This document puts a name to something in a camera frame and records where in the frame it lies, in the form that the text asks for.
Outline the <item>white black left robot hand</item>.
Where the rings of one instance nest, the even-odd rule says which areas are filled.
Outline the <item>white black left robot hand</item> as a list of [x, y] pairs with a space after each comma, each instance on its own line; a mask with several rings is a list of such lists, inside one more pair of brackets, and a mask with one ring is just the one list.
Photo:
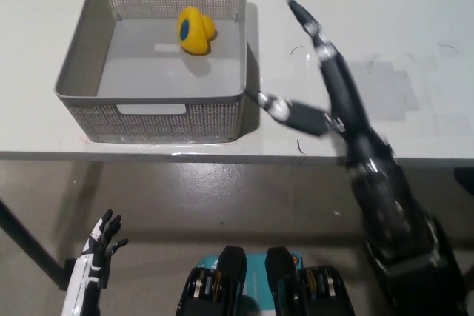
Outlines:
[[126, 246], [127, 238], [115, 243], [113, 236], [121, 228], [121, 216], [111, 209], [99, 218], [90, 232], [81, 254], [76, 258], [61, 314], [100, 315], [101, 291], [107, 288], [112, 256]]

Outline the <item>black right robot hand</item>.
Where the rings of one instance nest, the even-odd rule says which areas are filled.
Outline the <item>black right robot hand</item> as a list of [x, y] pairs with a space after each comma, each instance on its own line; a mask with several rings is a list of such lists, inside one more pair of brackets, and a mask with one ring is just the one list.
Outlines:
[[393, 150], [372, 128], [343, 55], [307, 9], [296, 0], [287, 0], [287, 4], [311, 39], [330, 99], [330, 111], [257, 90], [245, 90], [247, 96], [286, 127], [315, 137], [330, 131], [340, 135], [347, 148], [347, 166], [355, 174], [389, 175], [396, 171]]

